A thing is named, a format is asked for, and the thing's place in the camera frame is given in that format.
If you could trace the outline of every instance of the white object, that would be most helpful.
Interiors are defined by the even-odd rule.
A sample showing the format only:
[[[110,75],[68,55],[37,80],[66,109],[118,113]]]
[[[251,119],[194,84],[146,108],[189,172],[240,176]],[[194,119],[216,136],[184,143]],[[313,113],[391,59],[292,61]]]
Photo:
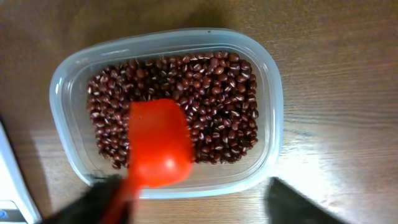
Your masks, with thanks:
[[[0,123],[0,224],[35,223],[41,219],[22,179]]]
[[[235,164],[195,164],[190,178],[162,189],[145,189],[141,198],[202,197],[239,192],[255,186],[279,155],[283,134],[283,95],[278,68],[269,53],[250,37],[228,29],[182,29],[112,40],[65,59],[50,85],[50,106],[63,148],[76,174],[87,184],[117,171],[98,155],[94,127],[86,111],[89,78],[102,68],[132,58],[227,50],[252,64],[257,76],[258,143]]]

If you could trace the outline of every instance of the spoon head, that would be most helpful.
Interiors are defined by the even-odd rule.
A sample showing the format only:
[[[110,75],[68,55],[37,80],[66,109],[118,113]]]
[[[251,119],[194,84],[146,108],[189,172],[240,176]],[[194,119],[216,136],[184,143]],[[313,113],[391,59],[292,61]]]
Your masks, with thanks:
[[[193,149],[183,111],[172,100],[131,103],[129,182],[163,187],[185,180]]]

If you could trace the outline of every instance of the rectangular container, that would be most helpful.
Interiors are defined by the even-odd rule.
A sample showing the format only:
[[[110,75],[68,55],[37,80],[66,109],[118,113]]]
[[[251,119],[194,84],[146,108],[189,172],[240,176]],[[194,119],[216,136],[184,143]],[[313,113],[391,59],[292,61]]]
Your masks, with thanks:
[[[195,164],[190,178],[162,189],[145,189],[141,198],[182,198],[246,190],[267,177],[282,146],[283,95],[278,68],[255,40],[227,29],[182,29],[112,40],[65,59],[50,85],[50,105],[68,160],[82,181],[91,185],[114,170],[98,155],[94,127],[86,111],[88,79],[107,65],[131,58],[227,50],[252,64],[257,76],[258,143],[235,164]]]

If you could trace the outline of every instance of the wooden table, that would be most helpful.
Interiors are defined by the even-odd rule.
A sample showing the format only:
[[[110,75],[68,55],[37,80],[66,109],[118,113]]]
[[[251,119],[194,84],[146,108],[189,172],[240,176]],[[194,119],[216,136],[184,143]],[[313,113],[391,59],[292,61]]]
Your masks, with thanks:
[[[352,223],[398,220],[397,1],[0,1],[0,112],[43,216],[86,185],[49,106],[54,70],[93,44],[226,27],[262,44],[284,89],[275,175]],[[264,223],[267,183],[219,197],[145,200],[138,223]]]

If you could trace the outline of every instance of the red scoop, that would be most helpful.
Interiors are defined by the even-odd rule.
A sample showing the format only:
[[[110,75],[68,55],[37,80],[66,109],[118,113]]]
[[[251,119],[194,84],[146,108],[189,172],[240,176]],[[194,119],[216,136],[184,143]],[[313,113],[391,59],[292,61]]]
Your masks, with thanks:
[[[143,187],[157,188],[185,180],[192,170],[193,149],[184,113],[172,100],[131,103],[130,167],[105,216],[117,223],[123,202],[139,197]]]

